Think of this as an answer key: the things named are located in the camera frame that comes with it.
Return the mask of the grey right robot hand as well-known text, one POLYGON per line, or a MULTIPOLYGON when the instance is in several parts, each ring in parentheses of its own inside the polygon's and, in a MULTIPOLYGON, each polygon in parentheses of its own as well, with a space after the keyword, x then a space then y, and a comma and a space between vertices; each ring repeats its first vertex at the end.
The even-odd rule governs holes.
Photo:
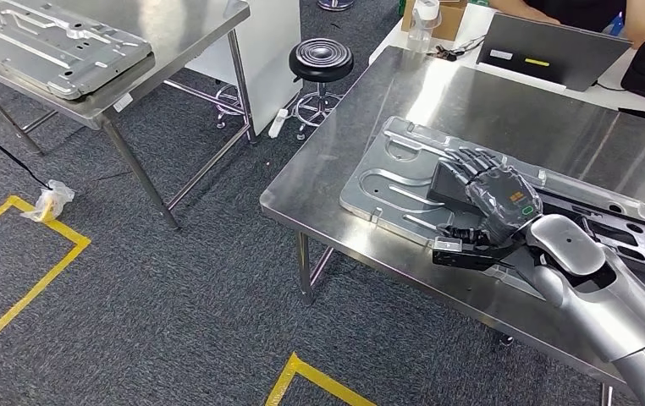
POLYGON ((490 151, 447 149, 439 163, 461 185, 468 202, 484 215, 482 231, 491 245, 506 244, 543 214, 537 191, 490 151))

